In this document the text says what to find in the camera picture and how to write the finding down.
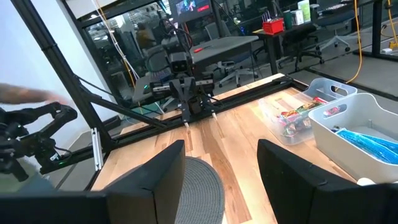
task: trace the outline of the gray round mat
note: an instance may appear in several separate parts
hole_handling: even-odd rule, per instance
[[[224,188],[217,172],[207,162],[185,159],[176,224],[219,224],[224,214]]]

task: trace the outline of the black monitor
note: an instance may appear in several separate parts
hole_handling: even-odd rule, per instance
[[[173,22],[187,22],[211,14],[211,0],[169,0]]]

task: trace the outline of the blue item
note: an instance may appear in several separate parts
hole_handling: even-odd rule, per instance
[[[366,134],[348,131],[345,128],[336,132],[337,135],[354,144],[380,161],[398,164],[398,144]]]

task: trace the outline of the plastic container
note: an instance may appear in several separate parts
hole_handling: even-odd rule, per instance
[[[340,106],[338,114],[324,111]],[[330,131],[334,126],[398,142],[398,114],[379,106],[374,96],[360,93],[320,106],[309,114],[317,147],[356,180],[366,177],[375,183],[398,180],[398,165],[382,162]]]
[[[271,22],[263,22],[262,29],[266,34],[274,35],[284,30],[284,20],[276,19]]]
[[[333,87],[337,87],[339,89],[337,93],[332,91]],[[270,100],[270,98],[263,98],[259,100],[259,106],[263,112],[265,124],[274,136],[276,136],[282,144],[294,145],[312,138],[312,129],[305,128],[294,136],[287,136],[285,134],[285,127],[294,121],[299,121],[300,119],[305,119],[309,124],[310,121],[308,119],[308,113],[311,110],[307,110],[303,113],[289,116],[287,118],[278,118],[281,112],[295,110],[306,103],[311,103],[314,97],[319,97],[324,101],[330,102],[338,98],[345,97],[346,95],[356,93],[357,89],[352,86],[329,80],[327,78],[317,78],[314,79],[308,89],[302,93],[293,96],[286,95],[281,99],[276,99],[275,101]]]

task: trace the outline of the snack package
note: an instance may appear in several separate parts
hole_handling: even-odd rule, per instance
[[[284,126],[284,132],[282,135],[292,137],[301,130],[311,128],[311,123],[307,112],[310,109],[316,108],[317,106],[325,103],[327,103],[325,100],[319,97],[314,97],[311,103],[306,103],[296,110],[281,112],[281,114],[277,117],[279,118],[279,122]]]

